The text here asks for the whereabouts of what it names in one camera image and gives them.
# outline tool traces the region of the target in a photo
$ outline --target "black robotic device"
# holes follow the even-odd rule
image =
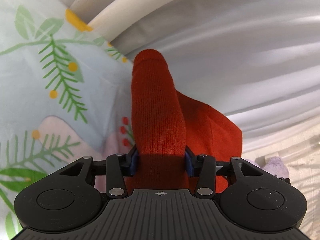
[[[129,154],[94,162],[83,157],[22,190],[14,209],[24,229],[16,240],[306,240],[298,230],[307,210],[303,194],[251,163],[219,162],[186,148],[196,189],[135,189],[124,177],[136,172]],[[94,188],[106,176],[106,193]],[[215,194],[215,178],[229,187]]]

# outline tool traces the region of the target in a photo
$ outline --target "metal pin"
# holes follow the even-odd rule
[[[202,196],[209,196],[213,193],[213,190],[208,187],[201,187],[200,189],[197,190],[197,192]]]
[[[207,155],[206,154],[199,154],[197,156],[197,160],[198,162],[203,162],[204,161],[204,157],[206,157]]]
[[[113,195],[113,196],[120,196],[123,193],[124,193],[124,190],[119,187],[115,187],[115,188],[112,188],[111,190],[109,190],[109,194]]]

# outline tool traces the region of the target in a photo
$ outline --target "red sock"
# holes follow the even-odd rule
[[[132,71],[132,130],[139,168],[126,181],[134,188],[188,188],[184,169],[186,127],[173,80],[163,56],[140,52]]]
[[[195,155],[207,154],[225,162],[232,156],[241,156],[242,132],[233,122],[209,105],[179,92],[177,95],[186,124],[187,146]],[[196,183],[197,178],[189,179],[191,192]],[[217,176],[216,192],[222,192],[227,187],[227,180]]]

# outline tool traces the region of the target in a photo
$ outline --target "yellow berry print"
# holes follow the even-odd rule
[[[51,90],[49,96],[50,98],[55,99],[58,96],[58,92],[56,90]]]
[[[38,130],[33,130],[31,136],[33,139],[38,140],[40,138],[40,132]]]
[[[80,20],[80,18],[70,9],[66,9],[66,19],[71,25],[77,28],[78,31],[80,32],[84,32],[84,31],[90,32],[93,30],[90,26],[88,26],[86,23]]]
[[[78,66],[77,66],[77,64],[75,62],[70,62],[69,65],[68,65],[68,69],[71,72],[75,72],[75,71],[77,71]]]

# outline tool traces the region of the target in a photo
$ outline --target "gray fabric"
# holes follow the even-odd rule
[[[177,0],[112,44],[130,59],[159,50],[176,88],[229,117],[246,145],[320,114],[318,15],[320,0]]]

